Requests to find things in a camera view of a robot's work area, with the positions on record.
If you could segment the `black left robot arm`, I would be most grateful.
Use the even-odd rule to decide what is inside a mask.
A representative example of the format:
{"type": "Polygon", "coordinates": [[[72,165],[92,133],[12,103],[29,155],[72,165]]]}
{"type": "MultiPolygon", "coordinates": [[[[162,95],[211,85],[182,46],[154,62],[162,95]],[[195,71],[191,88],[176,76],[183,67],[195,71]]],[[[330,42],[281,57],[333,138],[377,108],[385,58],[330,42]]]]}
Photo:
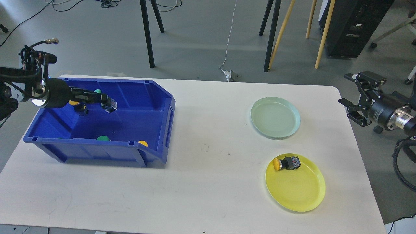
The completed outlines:
{"type": "Polygon", "coordinates": [[[57,38],[25,46],[19,53],[21,68],[1,67],[1,121],[4,124],[20,102],[31,100],[39,108],[62,108],[72,105],[79,115],[87,115],[88,104],[100,104],[107,113],[117,109],[117,102],[100,89],[90,91],[69,86],[64,80],[49,77],[50,64],[57,62],[51,53],[37,51],[40,44],[58,44],[57,38]]]}

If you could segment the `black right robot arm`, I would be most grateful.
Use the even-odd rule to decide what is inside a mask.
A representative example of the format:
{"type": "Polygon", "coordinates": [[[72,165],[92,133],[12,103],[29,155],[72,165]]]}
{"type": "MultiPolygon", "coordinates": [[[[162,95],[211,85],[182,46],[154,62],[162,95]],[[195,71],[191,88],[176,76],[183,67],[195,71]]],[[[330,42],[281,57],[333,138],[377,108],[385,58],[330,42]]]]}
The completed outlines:
{"type": "Polygon", "coordinates": [[[346,107],[349,119],[362,127],[376,123],[373,129],[376,133],[401,129],[407,136],[395,145],[392,154],[393,169],[399,180],[408,189],[415,191],[415,185],[402,175],[397,163],[400,151],[412,162],[416,161],[415,152],[411,149],[415,146],[416,135],[416,119],[412,115],[412,111],[415,111],[415,96],[406,97],[397,91],[390,94],[384,92],[381,87],[387,79],[371,71],[348,73],[344,78],[353,82],[360,93],[357,104],[345,98],[339,99],[339,103],[346,107]]]}

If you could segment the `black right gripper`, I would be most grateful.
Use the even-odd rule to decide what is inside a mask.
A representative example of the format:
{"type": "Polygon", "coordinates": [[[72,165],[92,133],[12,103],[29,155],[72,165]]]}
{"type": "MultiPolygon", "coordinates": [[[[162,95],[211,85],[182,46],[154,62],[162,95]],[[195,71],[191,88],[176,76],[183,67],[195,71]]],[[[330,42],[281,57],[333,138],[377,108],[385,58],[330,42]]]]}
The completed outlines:
{"type": "Polygon", "coordinates": [[[411,131],[410,99],[399,92],[382,94],[381,87],[387,79],[371,71],[347,73],[344,78],[355,83],[360,97],[358,104],[342,98],[338,102],[347,109],[347,117],[359,126],[369,126],[374,121],[374,131],[402,129],[411,131]]]}

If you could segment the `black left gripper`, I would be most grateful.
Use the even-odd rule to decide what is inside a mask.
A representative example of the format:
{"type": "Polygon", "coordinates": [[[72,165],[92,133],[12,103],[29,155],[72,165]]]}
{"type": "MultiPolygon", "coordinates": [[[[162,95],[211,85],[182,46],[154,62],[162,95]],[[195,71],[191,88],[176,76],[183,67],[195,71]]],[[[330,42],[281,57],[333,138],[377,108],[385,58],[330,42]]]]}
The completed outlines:
{"type": "Polygon", "coordinates": [[[108,96],[93,96],[102,94],[100,89],[91,91],[77,87],[69,87],[62,79],[49,79],[46,82],[46,88],[48,89],[46,99],[36,99],[36,106],[39,108],[62,108],[70,100],[83,102],[84,104],[100,103],[104,105],[109,99],[108,96]]]}

